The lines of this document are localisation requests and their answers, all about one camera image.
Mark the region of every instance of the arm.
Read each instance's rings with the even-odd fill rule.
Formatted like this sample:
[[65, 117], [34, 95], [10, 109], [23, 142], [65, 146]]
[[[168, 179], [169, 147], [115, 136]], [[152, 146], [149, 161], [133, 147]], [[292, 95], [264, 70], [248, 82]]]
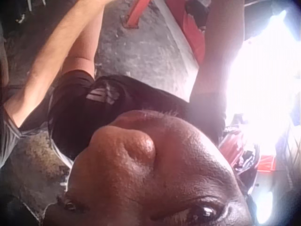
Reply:
[[4, 108], [17, 127], [41, 103], [73, 43], [108, 0], [78, 0], [50, 35], [36, 57], [25, 87]]
[[216, 145], [226, 120], [229, 68], [244, 41], [244, 0], [212, 0], [206, 53], [191, 96], [188, 117]]
[[212, 0], [206, 25], [205, 58], [191, 97], [225, 93], [229, 68], [244, 41], [244, 3], [244, 0]]

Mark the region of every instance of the nose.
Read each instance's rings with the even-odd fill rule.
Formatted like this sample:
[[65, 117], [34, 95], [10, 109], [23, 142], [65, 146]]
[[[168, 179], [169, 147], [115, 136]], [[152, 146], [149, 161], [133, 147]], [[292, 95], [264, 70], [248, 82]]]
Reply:
[[153, 163], [156, 155], [155, 145], [149, 135], [138, 130], [125, 130], [124, 148], [129, 157], [143, 164]]
[[100, 145], [115, 161], [121, 161], [125, 155], [133, 162], [152, 164], [155, 158], [155, 145], [151, 137], [136, 129], [125, 129], [117, 126], [106, 126], [94, 133], [90, 146]]

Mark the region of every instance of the red metal frame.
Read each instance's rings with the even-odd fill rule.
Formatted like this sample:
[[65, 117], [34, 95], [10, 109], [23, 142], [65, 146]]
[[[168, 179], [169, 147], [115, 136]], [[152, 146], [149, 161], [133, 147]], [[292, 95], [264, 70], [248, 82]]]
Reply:
[[151, 0], [134, 0], [129, 13], [122, 19], [125, 28], [138, 28], [139, 17]]

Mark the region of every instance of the red object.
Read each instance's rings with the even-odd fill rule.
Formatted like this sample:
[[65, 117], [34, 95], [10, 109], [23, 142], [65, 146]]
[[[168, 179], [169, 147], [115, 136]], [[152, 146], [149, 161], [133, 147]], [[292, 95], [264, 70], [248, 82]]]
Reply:
[[205, 37], [198, 29], [194, 18], [185, 10], [185, 0], [166, 0], [169, 10], [185, 35], [194, 57], [201, 64], [205, 56]]
[[[138, 28], [139, 17], [150, 0], [135, 0], [122, 24], [125, 28]], [[166, 0], [166, 4], [184, 33], [197, 62], [201, 64], [205, 55], [205, 37], [198, 29], [194, 18], [185, 10], [185, 0]]]
[[123, 19], [122, 24], [125, 28], [138, 28], [139, 17], [148, 6], [150, 0], [134, 0], [130, 11]]
[[272, 155], [262, 155], [258, 165], [259, 172], [271, 172], [276, 170], [276, 159]]
[[225, 137], [219, 146], [219, 150], [230, 166], [233, 167], [244, 154], [245, 146], [246, 137], [242, 131], [237, 130]]

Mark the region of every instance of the skin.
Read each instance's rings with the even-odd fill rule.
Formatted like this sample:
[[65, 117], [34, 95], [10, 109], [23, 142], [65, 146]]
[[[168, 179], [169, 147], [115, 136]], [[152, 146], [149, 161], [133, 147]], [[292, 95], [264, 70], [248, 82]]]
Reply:
[[[108, 2], [78, 0], [56, 27], [24, 88], [4, 104], [17, 127], [40, 104], [61, 68], [94, 77]], [[194, 96], [226, 92], [228, 68], [244, 40], [243, 9], [243, 0], [212, 0], [206, 55], [191, 105], [198, 104]], [[75, 159], [66, 194], [47, 208], [44, 225], [252, 224], [230, 165], [201, 131], [170, 115], [134, 111], [95, 131]]]
[[[62, 202], [48, 207], [45, 226], [251, 225], [233, 171], [212, 142], [152, 111], [127, 112], [94, 133]], [[204, 208], [216, 214], [205, 217]]]

